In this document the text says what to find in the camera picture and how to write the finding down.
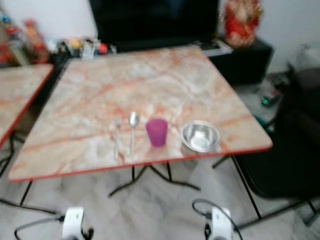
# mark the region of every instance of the purple cup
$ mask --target purple cup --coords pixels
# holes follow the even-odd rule
[[[161,118],[154,118],[145,125],[150,142],[154,147],[162,147],[166,144],[168,123]]]

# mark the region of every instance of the white wall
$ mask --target white wall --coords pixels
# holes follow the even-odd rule
[[[221,0],[223,8],[226,0]],[[257,35],[275,52],[268,72],[287,69],[301,44],[320,46],[320,0],[262,0],[264,17]]]
[[[13,21],[34,19],[46,39],[96,37],[97,27],[89,0],[0,0]]]

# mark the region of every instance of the television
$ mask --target television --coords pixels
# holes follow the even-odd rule
[[[90,0],[103,43],[138,49],[210,41],[219,0]]]

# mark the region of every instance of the bowl rim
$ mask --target bowl rim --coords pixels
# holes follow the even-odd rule
[[[216,140],[216,143],[214,145],[212,145],[212,147],[208,148],[207,150],[199,150],[193,146],[191,146],[189,144],[189,142],[184,138],[184,130],[186,127],[188,127],[189,125],[204,125],[204,126],[207,126],[209,128],[212,128],[216,133],[217,133],[217,140]],[[212,125],[210,122],[207,122],[207,121],[202,121],[202,120],[194,120],[194,121],[190,121],[190,122],[187,122],[183,127],[182,127],[182,130],[181,130],[181,133],[180,133],[180,138],[183,142],[183,144],[185,146],[187,146],[189,149],[195,151],[195,152],[198,152],[198,153],[210,153],[212,152],[219,144],[220,144],[220,141],[221,141],[221,137],[220,137],[220,132],[219,130],[217,129],[217,127],[215,127],[214,125]]]

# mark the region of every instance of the fork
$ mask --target fork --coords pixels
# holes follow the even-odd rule
[[[122,124],[121,116],[118,116],[115,120],[116,134],[115,134],[115,146],[114,146],[114,160],[118,160],[119,157],[119,132]]]

